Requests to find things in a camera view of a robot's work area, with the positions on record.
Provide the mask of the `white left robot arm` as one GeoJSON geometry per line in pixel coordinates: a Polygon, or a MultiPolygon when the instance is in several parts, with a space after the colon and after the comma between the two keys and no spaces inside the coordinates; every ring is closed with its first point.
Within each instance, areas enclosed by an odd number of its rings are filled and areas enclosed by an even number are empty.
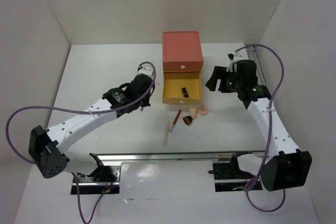
{"type": "Polygon", "coordinates": [[[70,161],[65,152],[81,138],[100,126],[150,106],[153,78],[138,74],[130,83],[112,88],[91,107],[58,125],[43,129],[40,125],[30,133],[28,152],[43,178],[63,172],[70,161]]]}

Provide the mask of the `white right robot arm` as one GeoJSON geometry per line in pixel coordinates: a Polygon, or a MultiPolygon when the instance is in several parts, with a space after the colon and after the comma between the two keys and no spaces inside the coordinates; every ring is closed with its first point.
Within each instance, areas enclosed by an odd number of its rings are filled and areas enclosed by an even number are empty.
{"type": "Polygon", "coordinates": [[[214,67],[206,87],[210,91],[235,92],[255,119],[266,141],[266,157],[252,153],[232,155],[229,172],[235,178],[245,173],[258,175],[268,191],[301,187],[312,163],[308,151],[302,151],[289,136],[265,85],[258,84],[257,66],[252,60],[238,60],[229,67],[214,67]]]}

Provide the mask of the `pink makeup stick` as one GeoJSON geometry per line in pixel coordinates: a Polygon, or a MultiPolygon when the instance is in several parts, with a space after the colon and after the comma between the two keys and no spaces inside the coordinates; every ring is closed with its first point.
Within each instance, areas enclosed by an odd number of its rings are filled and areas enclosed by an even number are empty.
{"type": "Polygon", "coordinates": [[[163,138],[163,147],[166,147],[166,145],[167,145],[169,132],[170,132],[170,121],[167,121],[166,128],[165,128],[165,133],[164,133],[164,138],[163,138]]]}

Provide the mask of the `black gold lipstick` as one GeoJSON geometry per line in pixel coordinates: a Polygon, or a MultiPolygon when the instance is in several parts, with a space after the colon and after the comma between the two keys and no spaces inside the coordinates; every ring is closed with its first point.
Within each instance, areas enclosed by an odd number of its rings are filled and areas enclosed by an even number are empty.
{"type": "Polygon", "coordinates": [[[186,87],[181,88],[181,93],[184,98],[189,98],[189,94],[188,94],[186,87]]]}

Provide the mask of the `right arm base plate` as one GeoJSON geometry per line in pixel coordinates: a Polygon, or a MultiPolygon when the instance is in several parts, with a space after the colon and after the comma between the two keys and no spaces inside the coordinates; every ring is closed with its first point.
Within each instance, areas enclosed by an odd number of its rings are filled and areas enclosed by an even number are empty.
{"type": "Polygon", "coordinates": [[[213,176],[217,193],[243,191],[245,184],[253,178],[253,175],[247,172],[234,172],[229,163],[213,163],[213,168],[208,174],[213,176]]]}

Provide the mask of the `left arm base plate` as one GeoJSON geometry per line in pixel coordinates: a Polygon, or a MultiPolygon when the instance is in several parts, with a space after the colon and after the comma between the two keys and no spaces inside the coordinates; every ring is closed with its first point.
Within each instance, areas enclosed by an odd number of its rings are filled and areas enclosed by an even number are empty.
{"type": "Polygon", "coordinates": [[[75,173],[76,179],[72,180],[71,195],[77,193],[76,182],[78,182],[81,195],[116,195],[120,192],[121,163],[114,163],[99,166],[90,175],[75,173]]]}

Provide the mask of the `yellow drawer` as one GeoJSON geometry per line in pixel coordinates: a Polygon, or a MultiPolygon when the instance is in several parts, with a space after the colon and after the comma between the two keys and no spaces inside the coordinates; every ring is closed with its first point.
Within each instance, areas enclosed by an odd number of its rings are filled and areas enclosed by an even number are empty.
{"type": "Polygon", "coordinates": [[[165,104],[198,105],[202,103],[201,72],[163,72],[162,102],[165,104]],[[189,98],[181,88],[186,87],[189,98]]]}

